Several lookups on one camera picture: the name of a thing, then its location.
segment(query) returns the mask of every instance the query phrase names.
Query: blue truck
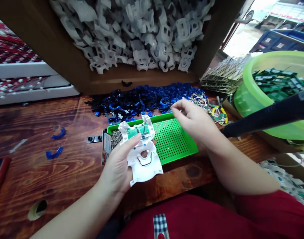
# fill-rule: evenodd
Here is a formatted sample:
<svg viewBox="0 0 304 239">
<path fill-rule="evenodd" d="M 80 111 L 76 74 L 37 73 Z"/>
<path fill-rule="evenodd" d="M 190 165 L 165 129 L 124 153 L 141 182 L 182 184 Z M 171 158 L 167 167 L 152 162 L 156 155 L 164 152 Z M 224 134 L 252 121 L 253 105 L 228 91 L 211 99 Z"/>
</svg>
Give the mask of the blue truck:
<svg viewBox="0 0 304 239">
<path fill-rule="evenodd" d="M 294 29 L 271 29 L 266 31 L 249 52 L 278 50 L 304 51 L 304 23 Z"/>
</svg>

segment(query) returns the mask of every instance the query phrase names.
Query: perforated tray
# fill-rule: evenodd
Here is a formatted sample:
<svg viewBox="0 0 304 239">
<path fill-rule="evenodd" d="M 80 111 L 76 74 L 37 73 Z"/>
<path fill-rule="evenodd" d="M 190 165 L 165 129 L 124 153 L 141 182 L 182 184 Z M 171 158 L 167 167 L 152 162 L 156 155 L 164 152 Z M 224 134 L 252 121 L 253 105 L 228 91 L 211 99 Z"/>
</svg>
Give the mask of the perforated tray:
<svg viewBox="0 0 304 239">
<path fill-rule="evenodd" d="M 151 117 L 151 121 L 155 130 L 154 140 L 157 141 L 156 150 L 162 165 L 199 151 L 194 140 L 183 130 L 172 113 Z M 141 123 L 142 119 L 128 122 L 130 126 Z M 108 134 L 112 134 L 118 127 L 119 125 L 109 126 Z"/>
</svg>

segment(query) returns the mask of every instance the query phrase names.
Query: wooden tabletop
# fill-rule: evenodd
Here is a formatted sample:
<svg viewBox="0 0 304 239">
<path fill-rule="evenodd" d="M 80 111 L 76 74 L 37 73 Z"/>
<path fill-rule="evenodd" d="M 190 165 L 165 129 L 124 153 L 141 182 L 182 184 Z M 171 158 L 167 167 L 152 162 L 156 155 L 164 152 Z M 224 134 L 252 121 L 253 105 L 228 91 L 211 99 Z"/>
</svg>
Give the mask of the wooden tabletop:
<svg viewBox="0 0 304 239">
<path fill-rule="evenodd" d="M 99 179 L 102 144 L 88 144 L 87 137 L 102 134 L 108 122 L 93 114 L 84 103 L 89 99 L 81 96 L 0 108 L 0 158 L 12 158 L 0 192 L 0 238 L 29 238 Z M 53 140 L 51 136 L 62 127 L 66 135 Z M 27 141 L 9 154 L 23 139 Z M 277 153 L 255 134 L 231 141 L 255 162 Z M 62 154 L 47 160 L 45 151 L 59 146 L 64 147 Z M 119 210 L 132 212 L 215 180 L 202 153 L 166 164 L 163 170 L 164 174 L 136 183 Z M 48 203 L 45 213 L 30 221 L 30 208 L 43 199 Z"/>
</svg>

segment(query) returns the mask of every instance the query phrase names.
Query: pile of white plastic parts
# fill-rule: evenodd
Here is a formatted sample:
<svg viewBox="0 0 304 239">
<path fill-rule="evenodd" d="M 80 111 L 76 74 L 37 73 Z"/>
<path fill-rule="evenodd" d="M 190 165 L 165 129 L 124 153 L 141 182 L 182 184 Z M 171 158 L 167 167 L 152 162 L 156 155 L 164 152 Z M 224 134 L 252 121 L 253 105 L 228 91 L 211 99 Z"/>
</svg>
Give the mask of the pile of white plastic parts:
<svg viewBox="0 0 304 239">
<path fill-rule="evenodd" d="M 137 70 L 176 65 L 188 71 L 215 0 L 50 0 L 91 70 L 103 74 L 117 63 Z"/>
</svg>

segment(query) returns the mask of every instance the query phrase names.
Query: black plastic part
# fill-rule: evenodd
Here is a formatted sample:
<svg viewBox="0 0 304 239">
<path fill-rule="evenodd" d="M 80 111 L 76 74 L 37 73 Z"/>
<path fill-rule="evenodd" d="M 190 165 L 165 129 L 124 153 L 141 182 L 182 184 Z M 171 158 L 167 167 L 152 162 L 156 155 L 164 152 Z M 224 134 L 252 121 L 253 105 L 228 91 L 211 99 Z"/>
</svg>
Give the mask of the black plastic part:
<svg viewBox="0 0 304 239">
<path fill-rule="evenodd" d="M 121 81 L 121 83 L 124 87 L 129 87 L 130 85 L 132 85 L 132 81 L 130 81 L 128 83 L 126 83 L 125 81 Z"/>
<path fill-rule="evenodd" d="M 87 137 L 88 143 L 97 143 L 97 142 L 102 142 L 102 135 L 97 135 L 97 136 L 89 136 Z"/>
<path fill-rule="evenodd" d="M 227 125 L 221 133 L 226 138 L 239 137 L 298 120 L 304 120 L 304 90 Z"/>
</svg>

